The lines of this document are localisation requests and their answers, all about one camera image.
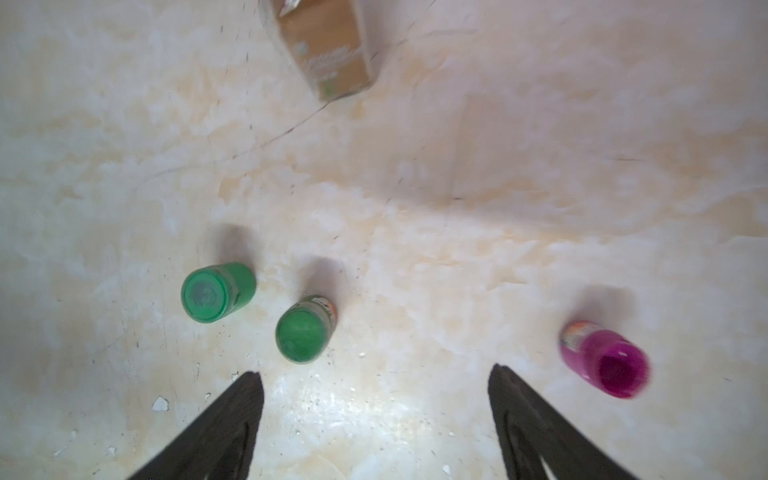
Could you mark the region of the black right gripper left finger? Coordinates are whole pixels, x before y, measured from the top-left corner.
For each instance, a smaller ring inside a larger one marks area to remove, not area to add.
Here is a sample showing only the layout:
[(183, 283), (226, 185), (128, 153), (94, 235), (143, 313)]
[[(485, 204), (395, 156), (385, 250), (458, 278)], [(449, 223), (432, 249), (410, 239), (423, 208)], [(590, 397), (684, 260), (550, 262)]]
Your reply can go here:
[(264, 407), (257, 372), (238, 377), (133, 479), (246, 479)]

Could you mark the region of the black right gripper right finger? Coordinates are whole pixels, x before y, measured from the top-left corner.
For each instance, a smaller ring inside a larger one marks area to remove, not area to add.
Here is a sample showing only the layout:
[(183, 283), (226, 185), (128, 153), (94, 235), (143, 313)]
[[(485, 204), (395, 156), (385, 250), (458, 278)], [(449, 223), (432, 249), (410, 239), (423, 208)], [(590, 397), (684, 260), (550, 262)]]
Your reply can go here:
[(493, 366), (488, 395), (510, 479), (632, 479), (528, 383), (507, 366)]

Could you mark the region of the magenta paint jar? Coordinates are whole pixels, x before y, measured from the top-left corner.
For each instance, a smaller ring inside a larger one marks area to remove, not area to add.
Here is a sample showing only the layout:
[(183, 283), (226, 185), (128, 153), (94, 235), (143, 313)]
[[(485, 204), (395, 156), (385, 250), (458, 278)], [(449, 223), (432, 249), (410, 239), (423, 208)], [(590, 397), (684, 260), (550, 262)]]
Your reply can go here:
[(598, 323), (567, 323), (559, 336), (559, 348), (574, 373), (612, 397), (635, 398), (649, 381), (651, 368), (644, 351)]

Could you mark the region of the green paint jar with label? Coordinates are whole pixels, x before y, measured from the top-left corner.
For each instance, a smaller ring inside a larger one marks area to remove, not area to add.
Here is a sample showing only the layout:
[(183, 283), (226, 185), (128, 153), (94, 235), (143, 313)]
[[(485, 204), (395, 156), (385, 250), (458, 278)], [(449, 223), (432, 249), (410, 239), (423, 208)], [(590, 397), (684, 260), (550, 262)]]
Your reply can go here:
[(181, 287), (181, 303), (191, 319), (209, 324), (246, 306), (256, 289), (256, 276), (245, 264), (212, 265), (186, 277)]

